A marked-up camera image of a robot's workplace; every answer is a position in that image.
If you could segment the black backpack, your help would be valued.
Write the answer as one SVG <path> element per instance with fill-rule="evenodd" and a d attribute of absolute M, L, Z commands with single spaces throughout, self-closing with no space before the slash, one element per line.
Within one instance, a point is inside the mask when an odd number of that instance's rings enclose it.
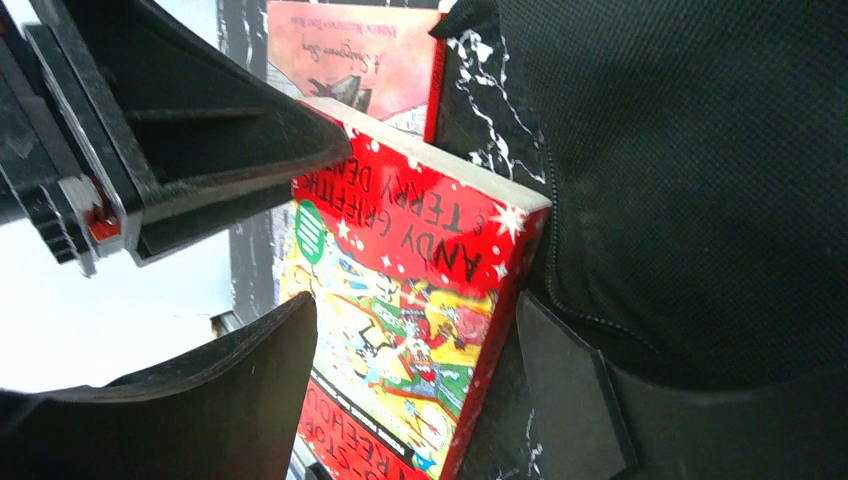
<path fill-rule="evenodd" d="M 459 1 L 497 22 L 554 201 L 547 290 L 631 370 L 753 387 L 847 365 L 843 1 Z"/>

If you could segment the red Treehouse paperback book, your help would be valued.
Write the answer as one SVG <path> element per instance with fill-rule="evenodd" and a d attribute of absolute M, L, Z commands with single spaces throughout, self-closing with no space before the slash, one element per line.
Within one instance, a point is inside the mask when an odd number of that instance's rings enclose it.
<path fill-rule="evenodd" d="M 297 178 L 280 293 L 318 340 L 298 433 L 332 479 L 453 479 L 551 203 L 329 98 L 351 155 Z"/>

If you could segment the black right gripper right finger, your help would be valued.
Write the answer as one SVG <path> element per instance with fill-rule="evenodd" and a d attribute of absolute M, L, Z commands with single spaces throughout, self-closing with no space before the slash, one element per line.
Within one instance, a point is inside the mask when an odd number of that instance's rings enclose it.
<path fill-rule="evenodd" d="M 843 371 L 752 390 L 680 390 L 617 368 L 529 292 L 516 322 L 550 479 L 847 475 Z"/>

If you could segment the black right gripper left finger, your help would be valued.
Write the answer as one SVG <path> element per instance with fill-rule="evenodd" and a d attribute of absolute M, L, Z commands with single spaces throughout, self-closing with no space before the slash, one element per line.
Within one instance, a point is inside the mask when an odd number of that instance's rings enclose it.
<path fill-rule="evenodd" d="M 5 479 L 282 479 L 317 340 L 300 293 L 102 387 L 1 394 Z"/>

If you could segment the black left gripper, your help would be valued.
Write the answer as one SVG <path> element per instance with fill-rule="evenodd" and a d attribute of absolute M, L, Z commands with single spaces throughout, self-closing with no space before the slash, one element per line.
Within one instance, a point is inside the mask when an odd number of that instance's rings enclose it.
<path fill-rule="evenodd" d="M 1 13 L 1 220 L 85 276 L 147 264 L 290 199 L 348 158 L 344 129 L 246 71 L 154 1 Z"/>

